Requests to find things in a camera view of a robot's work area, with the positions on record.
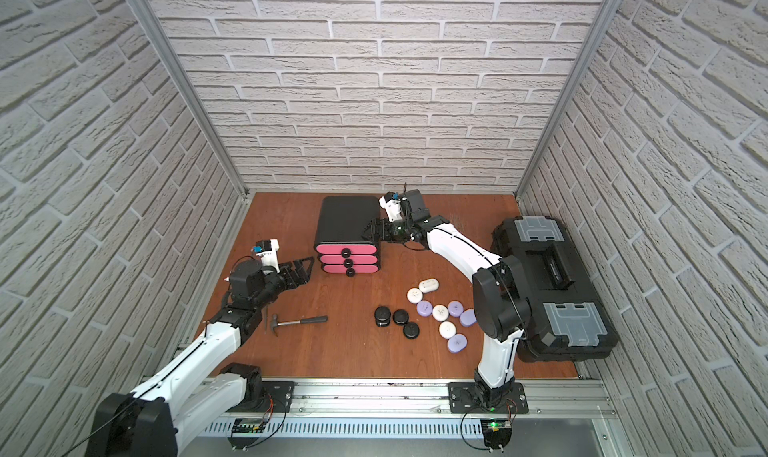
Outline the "black drawer cabinet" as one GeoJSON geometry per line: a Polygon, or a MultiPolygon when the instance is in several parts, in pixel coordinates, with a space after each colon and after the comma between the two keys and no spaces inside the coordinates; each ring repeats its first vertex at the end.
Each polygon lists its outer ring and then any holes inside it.
{"type": "Polygon", "coordinates": [[[314,248],[320,244],[370,243],[364,239],[363,231],[379,215],[379,203],[374,196],[325,197],[320,208],[314,248]]]}

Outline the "black earphone case square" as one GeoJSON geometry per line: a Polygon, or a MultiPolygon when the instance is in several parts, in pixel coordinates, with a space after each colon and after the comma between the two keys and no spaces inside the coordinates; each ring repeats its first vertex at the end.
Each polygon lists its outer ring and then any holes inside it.
{"type": "Polygon", "coordinates": [[[374,311],[375,324],[378,327],[387,327],[391,323],[392,312],[386,306],[379,306],[374,311]]]}

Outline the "black earphone case round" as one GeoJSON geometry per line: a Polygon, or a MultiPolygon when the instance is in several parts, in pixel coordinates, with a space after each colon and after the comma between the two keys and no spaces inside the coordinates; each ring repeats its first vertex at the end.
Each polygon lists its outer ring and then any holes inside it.
{"type": "Polygon", "coordinates": [[[404,310],[404,309],[397,309],[392,314],[392,320],[393,320],[393,322],[396,325],[405,326],[409,322],[410,318],[409,318],[409,314],[408,314],[408,312],[406,310],[404,310]]]}

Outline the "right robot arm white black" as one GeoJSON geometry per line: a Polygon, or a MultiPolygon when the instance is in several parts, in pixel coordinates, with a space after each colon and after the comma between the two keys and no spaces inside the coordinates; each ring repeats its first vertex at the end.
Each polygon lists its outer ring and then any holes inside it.
{"type": "Polygon", "coordinates": [[[472,399],[482,408],[498,406],[515,383],[516,353],[531,316],[528,301],[514,283],[517,260],[485,250],[441,216],[393,222],[375,218],[363,235],[376,243],[417,242],[443,257],[471,282],[475,317],[484,334],[472,399]]]}

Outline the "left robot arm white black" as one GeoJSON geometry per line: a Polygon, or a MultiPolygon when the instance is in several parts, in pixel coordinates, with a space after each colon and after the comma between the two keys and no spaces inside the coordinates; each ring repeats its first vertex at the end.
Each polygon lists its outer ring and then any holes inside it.
{"type": "Polygon", "coordinates": [[[287,408],[265,388],[257,366],[228,363],[278,296],[307,284],[314,259],[280,263],[273,251],[238,262],[219,310],[200,335],[154,376],[97,407],[88,456],[177,456],[220,415],[254,410],[271,420],[287,408]]]}

